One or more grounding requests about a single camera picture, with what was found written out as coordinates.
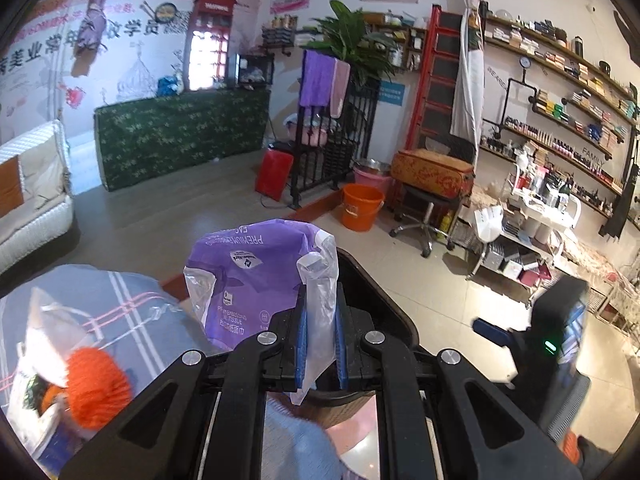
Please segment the orange patterned cushion box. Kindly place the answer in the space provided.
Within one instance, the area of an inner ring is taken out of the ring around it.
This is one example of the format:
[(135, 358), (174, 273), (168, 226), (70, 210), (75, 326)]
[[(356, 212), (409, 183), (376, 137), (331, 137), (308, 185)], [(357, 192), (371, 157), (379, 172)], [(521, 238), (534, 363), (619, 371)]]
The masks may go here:
[(474, 167), (468, 162), (417, 148), (398, 151), (390, 165), (397, 181), (443, 198), (470, 196), (474, 185)]

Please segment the purple towel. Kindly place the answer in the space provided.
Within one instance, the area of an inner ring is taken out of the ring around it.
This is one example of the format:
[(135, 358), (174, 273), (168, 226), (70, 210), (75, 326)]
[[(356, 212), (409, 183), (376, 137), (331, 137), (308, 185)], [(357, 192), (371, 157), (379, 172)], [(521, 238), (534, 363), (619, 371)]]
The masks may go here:
[(299, 92), (299, 105), (303, 107), (327, 106), (332, 93), (335, 58), (307, 50)]

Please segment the brown wicker trash bin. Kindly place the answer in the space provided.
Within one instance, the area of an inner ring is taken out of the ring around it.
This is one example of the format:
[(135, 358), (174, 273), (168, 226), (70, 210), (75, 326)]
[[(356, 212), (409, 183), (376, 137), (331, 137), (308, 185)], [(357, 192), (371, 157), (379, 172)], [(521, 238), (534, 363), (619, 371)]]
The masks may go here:
[[(343, 248), (337, 249), (338, 284), (347, 307), (367, 312), (354, 314), (357, 332), (363, 335), (369, 328), (401, 340), (409, 349), (420, 346), (418, 329), (405, 311), (372, 278), (357, 259)], [(332, 364), (317, 379), (317, 388), (310, 389), (305, 400), (294, 408), (297, 416), (315, 422), (324, 429), (346, 422), (364, 407), (374, 390), (347, 391), (340, 388), (336, 365)]]

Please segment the black metal rack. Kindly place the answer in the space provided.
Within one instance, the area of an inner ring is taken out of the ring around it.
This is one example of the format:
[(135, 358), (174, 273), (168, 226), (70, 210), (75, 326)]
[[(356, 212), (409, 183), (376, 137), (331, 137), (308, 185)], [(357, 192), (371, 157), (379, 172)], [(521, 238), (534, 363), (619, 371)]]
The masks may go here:
[(352, 172), (356, 160), (368, 156), (380, 87), (377, 79), (360, 86), (350, 71), (343, 111), (337, 119), (330, 116), (329, 104), (300, 106), (298, 92), (290, 141), (294, 157), (290, 173), (292, 208), (299, 208), (302, 195), (320, 185), (337, 188)]

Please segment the red ladder shelf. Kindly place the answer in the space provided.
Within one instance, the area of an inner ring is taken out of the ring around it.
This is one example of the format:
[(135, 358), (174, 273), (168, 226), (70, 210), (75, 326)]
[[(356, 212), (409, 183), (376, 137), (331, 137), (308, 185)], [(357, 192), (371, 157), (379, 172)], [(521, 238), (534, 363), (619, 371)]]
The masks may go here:
[(462, 16), (433, 4), (405, 148), (448, 134), (460, 63)]

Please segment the white wicker swing sofa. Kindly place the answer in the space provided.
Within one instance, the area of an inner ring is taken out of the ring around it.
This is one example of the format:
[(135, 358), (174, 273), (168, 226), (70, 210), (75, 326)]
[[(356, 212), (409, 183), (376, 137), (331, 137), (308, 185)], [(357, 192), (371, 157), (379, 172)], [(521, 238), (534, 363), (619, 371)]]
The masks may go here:
[(45, 122), (3, 143), (1, 161), (16, 166), (23, 199), (1, 216), (1, 271), (6, 273), (73, 226), (70, 150), (62, 122)]

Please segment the grey striped tablecloth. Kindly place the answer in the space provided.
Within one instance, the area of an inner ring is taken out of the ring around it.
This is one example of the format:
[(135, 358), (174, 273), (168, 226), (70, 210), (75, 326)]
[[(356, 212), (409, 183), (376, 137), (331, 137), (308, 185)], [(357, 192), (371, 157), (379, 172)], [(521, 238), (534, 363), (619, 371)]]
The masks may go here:
[[(25, 337), (29, 298), (35, 287), (72, 310), (92, 337), (92, 343), (83, 347), (107, 352), (126, 374), (133, 394), (142, 393), (183, 352), (217, 351), (201, 325), (177, 299), (163, 291), (158, 281), (92, 266), (58, 266), (1, 299), (1, 411), (6, 419), (17, 371), (16, 345)], [(10, 427), (11, 436), (18, 440)], [(18, 442), (27, 454), (27, 463), (46, 478), (55, 479), (92, 435), (92, 431), (75, 425), (67, 411), (64, 427), (55, 431), (39, 460)]]

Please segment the orange foam fruit net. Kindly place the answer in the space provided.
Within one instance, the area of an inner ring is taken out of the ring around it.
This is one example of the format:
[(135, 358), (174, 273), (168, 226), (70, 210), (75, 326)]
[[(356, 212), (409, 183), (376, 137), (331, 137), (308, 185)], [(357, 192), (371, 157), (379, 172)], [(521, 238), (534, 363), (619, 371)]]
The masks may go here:
[(67, 360), (67, 402), (76, 424), (98, 431), (131, 402), (134, 395), (124, 371), (104, 350), (84, 347)]

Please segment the pink towel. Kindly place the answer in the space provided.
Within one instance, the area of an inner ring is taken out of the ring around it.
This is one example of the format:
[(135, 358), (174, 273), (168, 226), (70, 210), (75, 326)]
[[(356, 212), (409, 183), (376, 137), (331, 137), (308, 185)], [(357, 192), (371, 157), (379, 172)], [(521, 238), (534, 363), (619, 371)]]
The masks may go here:
[(345, 102), (345, 96), (348, 89), (350, 78), (350, 65), (341, 60), (335, 60), (333, 79), (330, 95), (330, 116), (332, 118), (340, 118)]

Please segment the pink plastic basin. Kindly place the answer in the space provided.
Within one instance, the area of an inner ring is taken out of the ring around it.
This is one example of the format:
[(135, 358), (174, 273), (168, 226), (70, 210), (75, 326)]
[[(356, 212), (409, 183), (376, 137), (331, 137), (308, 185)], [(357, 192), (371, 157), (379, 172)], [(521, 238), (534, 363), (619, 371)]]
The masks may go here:
[(354, 176), (357, 184), (377, 188), (387, 194), (393, 178), (390, 176), (390, 165), (375, 159), (358, 159), (354, 163)]

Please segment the black swivel stool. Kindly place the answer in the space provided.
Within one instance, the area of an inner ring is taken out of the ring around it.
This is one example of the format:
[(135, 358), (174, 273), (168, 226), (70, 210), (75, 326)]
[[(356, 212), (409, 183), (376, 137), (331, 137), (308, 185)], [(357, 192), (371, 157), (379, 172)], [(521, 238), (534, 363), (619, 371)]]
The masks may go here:
[[(395, 238), (401, 232), (419, 231), (421, 257), (424, 259), (430, 258), (437, 235), (444, 239), (442, 244), (450, 252), (454, 250), (456, 243), (452, 238), (451, 232), (458, 223), (464, 198), (461, 195), (455, 198), (447, 198), (408, 184), (402, 186), (402, 192), (404, 192), (404, 195), (400, 205), (394, 208), (394, 219), (398, 222), (398, 225), (391, 229), (388, 235)], [(452, 213), (450, 226), (446, 230), (431, 224), (437, 207), (445, 208), (446, 211)]]

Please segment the red phone booth cabinet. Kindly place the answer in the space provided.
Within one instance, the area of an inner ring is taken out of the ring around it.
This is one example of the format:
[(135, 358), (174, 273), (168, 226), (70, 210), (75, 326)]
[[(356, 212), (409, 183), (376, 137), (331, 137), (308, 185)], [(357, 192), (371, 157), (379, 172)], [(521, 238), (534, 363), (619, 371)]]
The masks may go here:
[(186, 90), (215, 90), (226, 85), (235, 3), (194, 0), (184, 48)]

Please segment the white utility cart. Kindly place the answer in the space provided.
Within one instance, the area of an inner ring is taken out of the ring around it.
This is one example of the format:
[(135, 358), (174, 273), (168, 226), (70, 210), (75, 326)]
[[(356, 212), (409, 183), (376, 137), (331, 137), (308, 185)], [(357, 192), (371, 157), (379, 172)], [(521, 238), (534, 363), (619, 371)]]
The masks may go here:
[(533, 169), (519, 162), (506, 177), (498, 202), (473, 212), (472, 228), (480, 253), (468, 274), (489, 271), (524, 288), (531, 304), (553, 280), (556, 260), (562, 256), (563, 236), (573, 232), (582, 205), (573, 194), (565, 196), (575, 205), (572, 212), (549, 205), (532, 189)]

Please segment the purple plastic snack bag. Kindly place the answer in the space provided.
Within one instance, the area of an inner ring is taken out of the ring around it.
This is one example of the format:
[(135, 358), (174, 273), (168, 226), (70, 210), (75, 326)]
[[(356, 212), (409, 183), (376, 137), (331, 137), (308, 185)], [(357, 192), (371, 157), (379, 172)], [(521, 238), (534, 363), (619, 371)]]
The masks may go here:
[(335, 361), (338, 260), (333, 234), (312, 223), (273, 219), (209, 233), (193, 246), (183, 269), (195, 317), (206, 338), (230, 351), (268, 330), (279, 312), (304, 294), (302, 337), (296, 348), (295, 405)]

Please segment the red bag on floor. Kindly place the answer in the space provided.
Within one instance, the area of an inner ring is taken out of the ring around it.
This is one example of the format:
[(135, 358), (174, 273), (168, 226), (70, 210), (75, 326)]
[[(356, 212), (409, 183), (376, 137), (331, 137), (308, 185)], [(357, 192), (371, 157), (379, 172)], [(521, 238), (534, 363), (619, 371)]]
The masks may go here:
[(255, 182), (255, 191), (278, 202), (288, 183), (294, 157), (290, 153), (268, 148)]

